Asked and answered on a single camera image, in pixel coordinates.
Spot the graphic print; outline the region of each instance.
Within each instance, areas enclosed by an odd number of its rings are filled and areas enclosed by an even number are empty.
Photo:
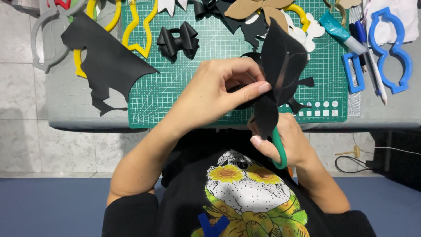
[[[205,211],[215,224],[223,215],[229,225],[220,237],[309,237],[307,214],[294,192],[275,173],[230,150],[207,170]],[[191,237],[203,237],[195,230]]]

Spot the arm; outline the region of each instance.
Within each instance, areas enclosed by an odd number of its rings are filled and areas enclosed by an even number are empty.
[[[270,84],[264,80],[260,67],[250,58],[202,62],[167,115],[118,163],[107,206],[121,197],[154,194],[162,166],[178,140],[269,91]],[[249,85],[227,93],[239,83]]]
[[[253,134],[257,134],[253,124],[249,127]],[[297,168],[298,182],[309,192],[310,198],[325,213],[349,211],[348,199],[323,167],[292,114],[280,113],[277,128],[287,154],[288,166]],[[278,150],[271,142],[263,141],[257,135],[251,138],[251,142],[262,154],[281,162]]]

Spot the fingernail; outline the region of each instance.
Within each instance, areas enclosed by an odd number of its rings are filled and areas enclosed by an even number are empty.
[[[265,82],[263,85],[259,86],[259,93],[260,94],[264,94],[268,91],[270,91],[271,86],[269,84],[269,82]]]
[[[251,144],[255,147],[259,147],[262,144],[262,138],[260,136],[252,136],[250,138]]]

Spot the green cutting mat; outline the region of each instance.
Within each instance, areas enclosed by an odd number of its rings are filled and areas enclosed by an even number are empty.
[[[319,19],[327,10],[322,0],[297,0],[295,4],[301,6],[306,12]],[[137,11],[141,22],[133,30],[129,44],[146,44],[146,34],[143,29],[143,19],[153,8],[152,1],[137,2]],[[298,15],[292,11],[287,12],[299,25]],[[339,12],[335,17],[340,19]],[[122,7],[123,28],[132,21],[129,1]],[[200,40],[196,56],[193,60],[178,52],[175,62],[170,62],[160,55],[156,39],[161,27],[167,29],[179,28],[187,21],[198,32]],[[152,31],[152,48],[148,59],[150,65],[158,69],[160,74],[149,74],[141,77],[132,87],[129,96],[128,114],[130,128],[150,128],[155,126],[168,112],[177,97],[183,91],[195,73],[199,63],[210,59],[225,59],[238,57],[243,53],[251,52],[251,44],[244,41],[241,29],[233,35],[221,19],[208,15],[203,19],[196,19],[193,5],[189,4],[187,12],[176,6],[173,18],[166,12],[159,13],[149,24]],[[299,86],[295,99],[304,104],[313,105],[305,108],[296,115],[298,122],[340,122],[346,120],[347,90],[341,56],[347,51],[328,33],[314,39],[316,49],[310,53],[311,60],[306,66],[300,79],[313,76],[316,86],[308,88]],[[279,107],[280,112],[290,112],[288,105]],[[252,114],[252,109],[234,110],[216,122],[218,125],[246,124]]]

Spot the glue tube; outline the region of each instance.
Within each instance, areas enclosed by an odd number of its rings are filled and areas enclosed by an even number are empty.
[[[322,18],[319,20],[320,24],[326,29],[326,31],[335,36],[338,40],[343,42],[356,54],[361,55],[367,51],[367,48],[360,44],[354,37],[352,37],[349,32],[341,26],[341,24],[336,21],[332,14],[327,10]]]

